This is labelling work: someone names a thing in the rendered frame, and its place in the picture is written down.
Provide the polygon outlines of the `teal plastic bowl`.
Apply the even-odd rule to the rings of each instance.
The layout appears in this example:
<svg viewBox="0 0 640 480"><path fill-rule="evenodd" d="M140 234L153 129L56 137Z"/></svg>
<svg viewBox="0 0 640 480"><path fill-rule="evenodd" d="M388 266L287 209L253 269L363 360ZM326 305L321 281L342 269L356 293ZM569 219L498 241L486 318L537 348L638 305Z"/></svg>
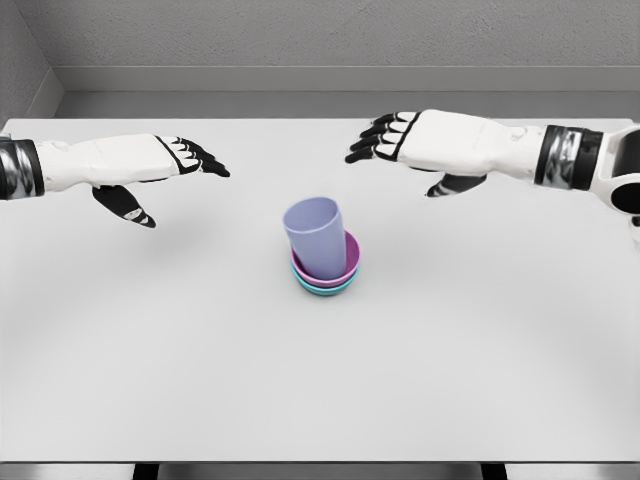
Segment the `teal plastic bowl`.
<svg viewBox="0 0 640 480"><path fill-rule="evenodd" d="M312 285L311 283L307 282L306 280L304 280L301 275L298 273L298 271L295 269L294 265L291 265L291 270L292 273L295 277L295 279L298 281L298 283L300 284L301 287L303 287L305 290L307 290L308 292L315 294L315 295L319 295L319 296L333 296L333 295L337 295L339 293L341 293L342 291L346 290L355 280L355 278L357 277L359 270L356 269L354 271L354 274L349 277L346 281L344 281L343 283L334 286L334 287L319 287L319 286L315 286Z"/></svg>

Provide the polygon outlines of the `pink plastic bowl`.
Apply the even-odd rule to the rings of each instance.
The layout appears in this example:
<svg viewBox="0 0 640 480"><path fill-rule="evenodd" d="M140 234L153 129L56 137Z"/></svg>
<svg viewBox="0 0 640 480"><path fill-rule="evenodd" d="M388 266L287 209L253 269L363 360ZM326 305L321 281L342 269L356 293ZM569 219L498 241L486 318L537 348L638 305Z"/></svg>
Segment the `pink plastic bowl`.
<svg viewBox="0 0 640 480"><path fill-rule="evenodd" d="M291 251L291 265L294 265L295 269L301 275L301 277L312 285L319 287L334 287L337 286L344 281L346 281L349 277L354 274L354 271L359 268L360 259L361 259L361 249L358 240L356 237L350 233L349 231L345 231L345 245L346 245L346 269L345 272L340 276L334 279L322 280L316 277L313 277L311 274L307 273L301 261L298 259L296 253Z"/></svg>

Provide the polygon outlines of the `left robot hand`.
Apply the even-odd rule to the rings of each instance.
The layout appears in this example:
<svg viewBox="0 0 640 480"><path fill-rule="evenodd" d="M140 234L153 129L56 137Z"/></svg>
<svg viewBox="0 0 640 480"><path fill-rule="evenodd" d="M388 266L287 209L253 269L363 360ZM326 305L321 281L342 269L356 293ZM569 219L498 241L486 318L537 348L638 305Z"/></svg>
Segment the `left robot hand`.
<svg viewBox="0 0 640 480"><path fill-rule="evenodd" d="M119 218L153 229L155 220L126 188L131 183L153 183L195 172L228 178L230 172L197 143L176 136L136 134L86 143L95 200Z"/></svg>

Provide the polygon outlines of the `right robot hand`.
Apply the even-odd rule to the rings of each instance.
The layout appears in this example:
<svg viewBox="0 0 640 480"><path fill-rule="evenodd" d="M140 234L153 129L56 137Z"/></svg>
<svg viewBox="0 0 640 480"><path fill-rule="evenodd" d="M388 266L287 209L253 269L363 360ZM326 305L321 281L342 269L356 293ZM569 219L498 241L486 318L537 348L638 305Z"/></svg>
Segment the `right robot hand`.
<svg viewBox="0 0 640 480"><path fill-rule="evenodd" d="M374 119L349 147L345 162L382 159L412 170L438 172L430 198L457 195L482 184L493 169L507 126L491 119L428 109Z"/></svg>

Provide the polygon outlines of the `lavender plastic cup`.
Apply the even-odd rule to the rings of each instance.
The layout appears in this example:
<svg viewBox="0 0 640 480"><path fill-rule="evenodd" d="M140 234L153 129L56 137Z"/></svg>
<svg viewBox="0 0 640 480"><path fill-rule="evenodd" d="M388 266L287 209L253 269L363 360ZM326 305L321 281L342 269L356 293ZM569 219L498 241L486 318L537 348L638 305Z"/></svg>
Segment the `lavender plastic cup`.
<svg viewBox="0 0 640 480"><path fill-rule="evenodd" d="M346 240L337 202L328 197L306 198L291 205L283 216L290 245L305 271L331 280L346 271Z"/></svg>

